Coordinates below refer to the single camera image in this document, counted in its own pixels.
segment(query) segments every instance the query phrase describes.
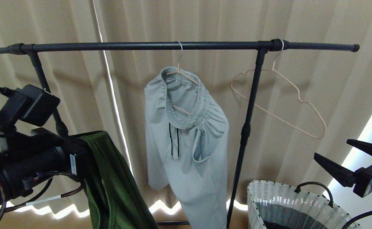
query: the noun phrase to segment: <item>white label sticker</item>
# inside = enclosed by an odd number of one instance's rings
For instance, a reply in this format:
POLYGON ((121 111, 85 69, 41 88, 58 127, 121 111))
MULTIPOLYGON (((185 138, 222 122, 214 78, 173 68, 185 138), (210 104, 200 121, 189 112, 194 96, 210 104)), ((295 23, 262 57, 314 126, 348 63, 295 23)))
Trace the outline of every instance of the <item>white label sticker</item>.
POLYGON ((70 155, 71 173, 77 175, 77 168, 75 166, 75 156, 70 155))

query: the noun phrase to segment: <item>black handle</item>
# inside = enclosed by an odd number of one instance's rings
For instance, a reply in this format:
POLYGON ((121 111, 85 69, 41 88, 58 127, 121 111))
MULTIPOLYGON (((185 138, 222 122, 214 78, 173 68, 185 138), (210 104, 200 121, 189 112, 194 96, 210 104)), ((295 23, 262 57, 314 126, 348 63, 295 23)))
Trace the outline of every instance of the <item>black handle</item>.
POLYGON ((300 188, 301 188, 302 186, 305 186, 305 185, 308 185, 308 184, 315 184, 315 185, 318 185, 318 186, 322 186, 324 189, 326 189, 327 193, 329 194, 329 198, 330 198, 329 206, 330 206, 330 207, 333 207, 333 195, 332 195, 332 192, 327 188, 326 185, 324 185, 324 184, 322 184, 322 183, 315 182, 315 181, 305 182, 305 183, 299 184, 299 185, 296 187, 295 192, 296 192, 296 193, 299 193, 299 192, 301 191, 300 188))

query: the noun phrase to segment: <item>clothes hanger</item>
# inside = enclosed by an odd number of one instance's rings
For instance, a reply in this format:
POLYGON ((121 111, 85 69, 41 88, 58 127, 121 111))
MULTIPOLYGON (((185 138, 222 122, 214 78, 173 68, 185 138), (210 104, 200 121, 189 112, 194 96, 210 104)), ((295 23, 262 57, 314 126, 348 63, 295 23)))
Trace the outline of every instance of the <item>clothes hanger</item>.
MULTIPOLYGON (((275 69, 276 58, 277 58, 277 57, 282 53, 282 51, 283 51, 283 49, 284 49, 284 45, 285 45, 285 44, 284 44, 284 41, 283 41, 282 39, 279 39, 279 40, 282 41, 282 49, 281 49, 281 51, 278 53, 278 55, 276 55, 275 59, 273 60, 272 68, 271 68, 271 69, 262 69, 262 71, 272 71, 272 72, 275 72, 275 73, 276 73, 277 75, 279 75, 282 79, 284 79, 286 82, 288 82, 289 84, 291 84, 291 85, 296 89, 296 91, 298 91, 298 100, 299 100, 299 102, 309 104, 309 106, 311 106, 312 109, 317 113, 317 116, 320 118, 321 122, 323 123, 323 134, 322 134, 321 136, 314 136, 314 135, 312 135, 312 134, 310 134, 310 133, 308 133, 308 132, 306 132, 306 131, 300 129, 300 128, 297 127, 297 126, 294 126, 294 125, 292 125, 292 124, 289 123, 289 122, 286 122, 285 120, 283 120, 283 119, 279 118, 278 116, 272 114, 272 113, 269 112, 268 110, 263 109, 262 107, 258 106, 257 104, 254 104, 254 105, 255 105, 256 107, 258 107, 259 109, 265 111, 266 113, 268 113, 268 114, 271 115, 272 117, 274 117, 274 118, 276 118, 276 119, 279 119, 280 121, 282 121, 282 122, 284 122, 284 123, 290 125, 291 127, 295 128, 295 129, 297 129, 297 130, 299 130, 300 132, 302 132, 302 133, 304 133, 304 134, 307 134, 307 135, 309 135, 309 136, 311 136, 312 138, 315 138, 315 139, 322 139, 322 138, 324 137, 324 134, 326 133, 326 130, 327 130, 326 123, 324 122, 323 117, 320 115, 320 113, 317 111, 317 109, 314 107, 314 105, 313 105, 312 103, 310 103, 310 102, 308 102, 308 101, 304 101, 304 100, 302 100, 302 99, 300 98, 300 90, 299 90, 299 88, 298 88, 295 84, 293 84, 290 80, 288 80, 286 77, 284 77, 281 73, 279 73, 279 72, 275 69)), ((239 91, 237 91, 236 89, 234 89, 234 87, 233 87, 233 83, 234 83, 234 81, 237 79, 238 76, 240 76, 240 75, 245 76, 245 75, 247 75, 248 72, 250 72, 250 71, 254 71, 254 69, 250 69, 250 70, 246 71, 245 74, 240 73, 240 74, 236 75, 236 76, 234 77, 233 81, 231 82, 231 89, 232 89, 233 91, 235 91, 236 93, 238 93, 238 94, 239 94, 240 96, 242 96, 243 98, 245 98, 246 100, 248 100, 247 97, 245 97, 245 96, 242 95, 239 91)))
POLYGON ((177 71, 175 71, 175 72, 171 72, 171 73, 166 73, 165 75, 169 75, 169 74, 181 74, 181 75, 183 75, 184 77, 186 77, 186 78, 188 78, 190 81, 192 81, 193 83, 195 83, 195 84, 199 84, 198 82, 196 82, 194 79, 192 79, 192 78, 190 78, 190 77, 188 77, 186 74, 183 74, 181 71, 180 71, 180 67, 179 67, 179 62, 180 62, 180 58, 182 58, 182 56, 183 56, 183 45, 182 45, 182 43, 180 43, 179 41, 176 41, 177 43, 179 43, 180 44, 180 48, 181 48, 181 52, 180 52, 180 56, 179 56, 179 58, 177 59, 177 71))
MULTIPOLYGON (((180 71, 179 62, 180 62, 180 58, 182 58, 182 56, 183 56, 183 45, 182 45, 182 43, 180 43, 180 42, 178 42, 178 43, 180 44, 181 52, 180 52, 180 56, 179 56, 179 58, 177 59, 177 71, 175 71, 175 72, 171 72, 171 73, 166 73, 165 75, 168 75, 168 74, 176 74, 176 73, 177 73, 177 74, 181 74, 181 75, 184 75, 186 78, 188 78, 189 80, 193 81, 194 83, 196 83, 196 84, 198 85, 198 83, 197 83, 196 81, 194 81, 192 78, 188 77, 186 74, 183 74, 183 73, 180 71)), ((176 108, 176 109, 178 109, 178 110, 180 110, 180 111, 183 111, 184 113, 187 113, 187 114, 190 115, 190 112, 187 112, 187 111, 181 109, 181 108, 178 107, 178 106, 175 106, 175 105, 172 104, 172 107, 174 107, 174 108, 176 108)))

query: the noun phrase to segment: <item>curtain fold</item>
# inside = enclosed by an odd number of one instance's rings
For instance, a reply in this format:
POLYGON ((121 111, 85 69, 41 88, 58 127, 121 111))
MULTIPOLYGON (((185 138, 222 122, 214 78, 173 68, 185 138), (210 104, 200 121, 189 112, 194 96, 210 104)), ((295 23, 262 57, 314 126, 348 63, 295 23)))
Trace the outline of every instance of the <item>curtain fold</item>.
MULTIPOLYGON (((372 1, 0 0, 0 47, 19 42, 100 42, 100 36, 104 42, 283 38, 291 42, 360 44, 356 53, 287 50, 278 57, 276 68, 300 88, 302 98, 319 110, 327 123, 327 132, 322 140, 312 139, 255 108, 237 192, 240 203, 246 202, 246 186, 253 179, 290 185, 303 181, 328 184, 331 177, 312 161, 313 153, 338 163, 343 161, 350 151, 346 139, 357 138, 372 113, 372 1)), ((39 54, 52 93, 62 100, 58 108, 70 134, 108 131, 127 162, 131 162, 148 206, 162 200, 171 207, 177 200, 169 186, 156 191, 148 184, 143 89, 161 69, 175 66, 179 54, 179 51, 106 51, 105 56, 101 51, 39 54)), ((265 68, 272 66, 276 54, 266 55, 265 68)), ((234 76, 254 68, 255 57, 256 51, 247 50, 186 50, 180 60, 182 69, 200 77, 228 118, 228 194, 247 111, 247 101, 233 93, 230 84, 234 76)), ((248 96, 252 78, 252 73, 241 76, 234 86, 248 96)), ((29 58, 0 55, 0 87, 25 84, 39 86, 29 58)), ((296 90, 275 74, 263 72, 256 103, 314 135, 323 131, 313 110, 299 103, 296 90)), ((0 97, 0 107, 3 104, 4 98, 0 97)), ((24 133, 33 128, 25 123, 18 123, 17 127, 24 133)), ((55 132, 52 118, 45 128, 55 132)), ((70 191, 75 185, 57 178, 47 195, 70 191)), ((80 212, 88 208, 82 193, 37 208, 49 205, 53 212, 58 212, 73 203, 80 212)))

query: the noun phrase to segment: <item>rack bottom bar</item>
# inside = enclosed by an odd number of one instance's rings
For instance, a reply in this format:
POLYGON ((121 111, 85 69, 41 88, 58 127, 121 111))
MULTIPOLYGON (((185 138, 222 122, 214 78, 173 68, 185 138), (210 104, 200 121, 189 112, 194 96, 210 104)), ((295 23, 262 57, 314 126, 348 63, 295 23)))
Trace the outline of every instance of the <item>rack bottom bar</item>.
POLYGON ((189 225, 188 221, 167 221, 167 222, 157 222, 158 225, 189 225))

